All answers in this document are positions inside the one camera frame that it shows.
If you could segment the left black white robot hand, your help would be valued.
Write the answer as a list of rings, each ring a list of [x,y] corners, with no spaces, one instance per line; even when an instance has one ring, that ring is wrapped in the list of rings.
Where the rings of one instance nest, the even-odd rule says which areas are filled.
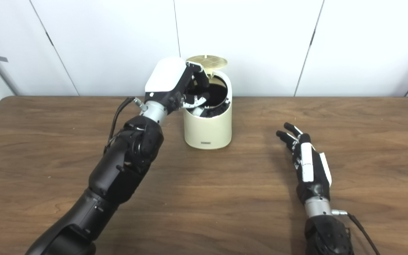
[[[161,59],[145,86],[145,103],[159,103],[170,114],[180,108],[196,108],[207,102],[209,92],[190,94],[197,87],[208,88],[203,65],[180,57]]]

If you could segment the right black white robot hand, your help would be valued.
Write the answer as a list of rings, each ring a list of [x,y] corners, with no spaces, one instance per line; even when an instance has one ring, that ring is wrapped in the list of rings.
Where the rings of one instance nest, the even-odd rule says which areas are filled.
[[[298,185],[299,201],[305,204],[313,197],[330,200],[332,176],[324,152],[317,152],[308,133],[301,132],[295,125],[284,123],[287,132],[278,130],[277,137],[283,141],[293,157]]]

